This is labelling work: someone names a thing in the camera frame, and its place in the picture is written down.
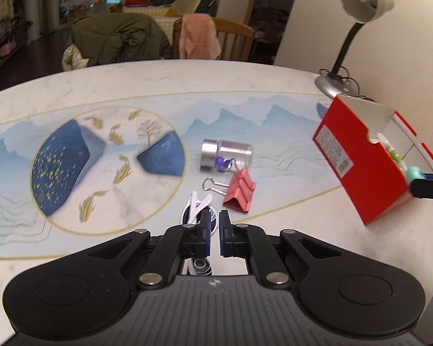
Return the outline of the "teal pencil sharpener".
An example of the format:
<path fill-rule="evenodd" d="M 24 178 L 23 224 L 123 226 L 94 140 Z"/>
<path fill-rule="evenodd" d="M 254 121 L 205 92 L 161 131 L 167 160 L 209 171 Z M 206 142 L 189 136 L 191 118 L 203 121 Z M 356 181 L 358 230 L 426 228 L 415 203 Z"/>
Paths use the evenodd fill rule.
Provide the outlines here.
<path fill-rule="evenodd" d="M 405 172 L 406 181 L 410 185 L 415 180 L 424 180 L 425 174 L 417 166 L 409 166 Z"/>

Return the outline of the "dark sideboard with clutter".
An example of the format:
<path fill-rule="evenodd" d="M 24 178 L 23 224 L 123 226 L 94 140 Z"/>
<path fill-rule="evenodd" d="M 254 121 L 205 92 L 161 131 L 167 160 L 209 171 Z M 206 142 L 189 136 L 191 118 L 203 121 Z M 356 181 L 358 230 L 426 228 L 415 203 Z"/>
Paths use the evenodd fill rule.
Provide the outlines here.
<path fill-rule="evenodd" d="M 0 68 L 20 48 L 28 45 L 32 23 L 20 16 L 0 22 Z"/>

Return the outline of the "pink binder clip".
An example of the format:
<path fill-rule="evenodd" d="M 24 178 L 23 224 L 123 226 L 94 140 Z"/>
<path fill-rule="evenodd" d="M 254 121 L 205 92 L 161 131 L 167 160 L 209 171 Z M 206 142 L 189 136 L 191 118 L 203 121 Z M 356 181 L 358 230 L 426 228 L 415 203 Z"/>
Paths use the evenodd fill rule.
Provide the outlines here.
<path fill-rule="evenodd" d="M 223 206 L 240 213 L 250 211 L 256 182 L 252 180 L 249 171 L 243 168 L 234 173 L 229 184 L 217 182 L 207 177 L 202 182 L 204 191 L 212 191 L 223 196 Z"/>

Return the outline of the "pink cloth on chair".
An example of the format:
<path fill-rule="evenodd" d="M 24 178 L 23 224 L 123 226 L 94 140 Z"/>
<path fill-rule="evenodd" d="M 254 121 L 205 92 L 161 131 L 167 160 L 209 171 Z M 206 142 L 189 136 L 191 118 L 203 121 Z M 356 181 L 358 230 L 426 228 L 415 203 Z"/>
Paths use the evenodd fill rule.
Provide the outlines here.
<path fill-rule="evenodd" d="M 178 53 L 179 59 L 215 60 L 221 55 L 221 45 L 212 16 L 204 13 L 182 16 Z"/>

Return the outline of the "red cardboard box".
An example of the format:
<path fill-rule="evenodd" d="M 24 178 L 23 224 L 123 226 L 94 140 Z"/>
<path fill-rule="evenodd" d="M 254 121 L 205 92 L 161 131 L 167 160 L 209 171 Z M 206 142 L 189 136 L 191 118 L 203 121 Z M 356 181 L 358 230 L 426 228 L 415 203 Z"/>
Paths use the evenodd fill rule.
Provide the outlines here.
<path fill-rule="evenodd" d="M 412 198 L 410 185 L 377 133 L 395 147 L 407 167 L 433 173 L 433 153 L 395 109 L 338 95 L 317 103 L 321 122 L 313 142 L 324 155 L 363 224 L 391 213 Z"/>

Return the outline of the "green white glue pen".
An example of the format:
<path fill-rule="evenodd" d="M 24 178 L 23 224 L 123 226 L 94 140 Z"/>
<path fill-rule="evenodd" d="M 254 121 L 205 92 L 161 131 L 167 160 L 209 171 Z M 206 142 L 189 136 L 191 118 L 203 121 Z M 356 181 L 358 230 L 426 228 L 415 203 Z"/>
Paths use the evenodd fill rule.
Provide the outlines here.
<path fill-rule="evenodd" d="M 403 173 L 406 173 L 408 168 L 402 160 L 401 156 L 398 154 L 397 150 L 393 145 L 389 142 L 389 140 L 382 134 L 377 133 L 377 138 L 380 144 L 386 149 L 386 152 L 390 155 L 390 157 L 394 160 L 394 162 L 398 165 L 400 170 Z"/>

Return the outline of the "wooden chair pink cloth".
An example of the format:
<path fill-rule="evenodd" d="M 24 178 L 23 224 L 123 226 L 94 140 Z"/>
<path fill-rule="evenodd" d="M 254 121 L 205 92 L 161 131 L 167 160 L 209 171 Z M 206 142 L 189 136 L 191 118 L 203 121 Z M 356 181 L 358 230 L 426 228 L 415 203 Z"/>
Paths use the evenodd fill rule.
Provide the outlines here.
<path fill-rule="evenodd" d="M 208 14 L 185 14 L 173 26 L 173 59 L 246 62 L 255 38 L 244 23 Z"/>

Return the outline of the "olive green jacket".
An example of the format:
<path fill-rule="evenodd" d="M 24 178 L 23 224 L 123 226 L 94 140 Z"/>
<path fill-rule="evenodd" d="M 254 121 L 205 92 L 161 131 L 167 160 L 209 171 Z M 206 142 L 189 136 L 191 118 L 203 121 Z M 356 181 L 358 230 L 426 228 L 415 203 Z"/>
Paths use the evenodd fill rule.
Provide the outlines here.
<path fill-rule="evenodd" d="M 76 21 L 62 55 L 64 71 L 171 59 L 172 47 L 156 21 L 139 13 L 102 13 Z"/>

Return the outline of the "white desk lamp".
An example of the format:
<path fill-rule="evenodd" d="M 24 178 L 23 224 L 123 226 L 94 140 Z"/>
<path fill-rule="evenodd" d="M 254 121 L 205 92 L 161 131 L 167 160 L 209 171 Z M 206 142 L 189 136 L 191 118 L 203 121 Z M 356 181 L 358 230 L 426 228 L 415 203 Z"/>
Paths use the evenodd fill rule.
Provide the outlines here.
<path fill-rule="evenodd" d="M 343 62 L 358 32 L 365 24 L 380 19 L 395 7 L 394 0 L 340 0 L 340 2 L 345 13 L 354 20 L 354 25 L 351 26 L 332 68 L 322 69 L 314 80 L 317 89 L 331 99 L 338 95 L 351 97 L 360 95 L 359 86 L 351 85 L 354 81 L 350 75 L 341 75 L 339 72 L 343 69 Z"/>

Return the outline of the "sofa with blankets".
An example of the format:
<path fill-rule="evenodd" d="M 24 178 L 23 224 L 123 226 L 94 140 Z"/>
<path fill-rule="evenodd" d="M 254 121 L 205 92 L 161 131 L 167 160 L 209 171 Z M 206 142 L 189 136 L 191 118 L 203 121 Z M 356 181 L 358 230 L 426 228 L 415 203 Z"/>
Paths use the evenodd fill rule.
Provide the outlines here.
<path fill-rule="evenodd" d="M 191 13 L 204 13 L 215 17 L 217 0 L 150 0 L 146 6 L 124 3 L 122 12 L 151 16 L 172 44 L 173 26 L 176 20 L 184 14 Z"/>

